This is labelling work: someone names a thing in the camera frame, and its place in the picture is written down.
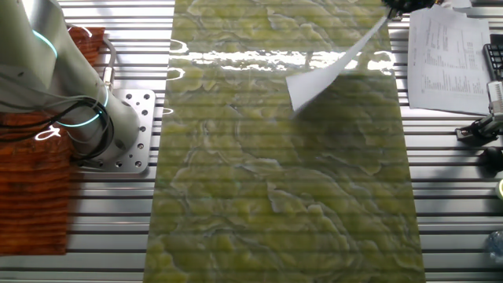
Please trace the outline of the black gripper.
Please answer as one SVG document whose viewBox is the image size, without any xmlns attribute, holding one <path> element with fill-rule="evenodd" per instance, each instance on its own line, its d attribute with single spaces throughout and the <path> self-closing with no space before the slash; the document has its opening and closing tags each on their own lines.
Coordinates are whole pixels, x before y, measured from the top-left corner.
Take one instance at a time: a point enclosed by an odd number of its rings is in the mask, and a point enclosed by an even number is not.
<svg viewBox="0 0 503 283">
<path fill-rule="evenodd" d="M 396 12 L 405 12 L 407 9 L 424 9 L 435 4 L 435 0 L 381 0 L 389 9 Z"/>
</svg>

